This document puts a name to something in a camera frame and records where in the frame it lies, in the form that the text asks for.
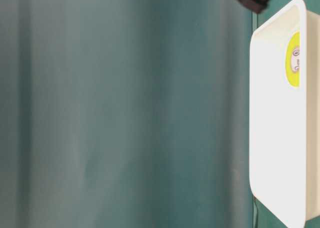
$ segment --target green surface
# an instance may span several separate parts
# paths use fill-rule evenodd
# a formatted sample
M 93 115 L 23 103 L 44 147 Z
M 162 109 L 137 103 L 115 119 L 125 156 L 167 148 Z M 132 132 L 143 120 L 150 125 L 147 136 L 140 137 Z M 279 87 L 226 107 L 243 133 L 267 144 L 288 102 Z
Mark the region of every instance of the green surface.
M 273 215 L 261 202 L 255 201 L 257 214 L 255 214 L 257 225 L 254 228 L 286 228 L 286 226 Z M 320 217 L 307 221 L 305 228 L 319 228 Z
M 249 11 L 0 1 L 0 227 L 252 227 Z
M 283 6 L 291 0 L 271 0 L 269 7 L 260 15 L 253 15 L 252 26 L 260 26 L 272 15 L 279 11 Z M 320 0 L 304 0 L 308 10 L 320 14 Z M 263 204 L 259 201 L 256 202 L 258 224 L 257 228 L 281 228 L 285 227 Z M 320 217 L 312 219 L 306 223 L 305 228 L 318 228 L 320 227 Z

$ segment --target white box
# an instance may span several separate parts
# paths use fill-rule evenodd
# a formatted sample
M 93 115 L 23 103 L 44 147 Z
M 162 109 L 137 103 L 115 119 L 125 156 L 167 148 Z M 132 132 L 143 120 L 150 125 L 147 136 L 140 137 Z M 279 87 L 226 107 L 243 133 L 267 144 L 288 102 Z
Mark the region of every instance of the white box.
M 319 32 L 292 0 L 250 44 L 250 186 L 289 228 L 320 215 Z

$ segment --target teal wall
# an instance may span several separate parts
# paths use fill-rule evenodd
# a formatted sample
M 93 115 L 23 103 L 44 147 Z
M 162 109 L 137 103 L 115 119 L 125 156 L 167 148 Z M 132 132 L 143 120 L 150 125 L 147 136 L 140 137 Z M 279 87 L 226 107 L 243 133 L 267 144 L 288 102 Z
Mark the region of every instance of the teal wall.
M 0 0 L 1 227 L 251 227 L 251 32 L 234 0 Z

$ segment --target yellow label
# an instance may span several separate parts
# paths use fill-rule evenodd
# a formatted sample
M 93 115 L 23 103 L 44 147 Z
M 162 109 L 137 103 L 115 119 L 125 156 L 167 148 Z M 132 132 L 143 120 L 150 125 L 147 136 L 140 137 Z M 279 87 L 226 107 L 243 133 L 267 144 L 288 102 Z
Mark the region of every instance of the yellow label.
M 285 74 L 289 83 L 299 87 L 300 73 L 300 32 L 296 32 L 288 44 L 285 55 Z

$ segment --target white plastic bin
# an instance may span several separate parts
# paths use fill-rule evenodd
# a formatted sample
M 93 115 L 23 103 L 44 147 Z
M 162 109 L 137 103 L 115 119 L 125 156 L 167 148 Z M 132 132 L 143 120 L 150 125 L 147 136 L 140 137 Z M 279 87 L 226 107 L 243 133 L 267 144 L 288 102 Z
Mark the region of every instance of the white plastic bin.
M 250 186 L 289 228 L 320 215 L 319 32 L 292 0 L 250 44 Z

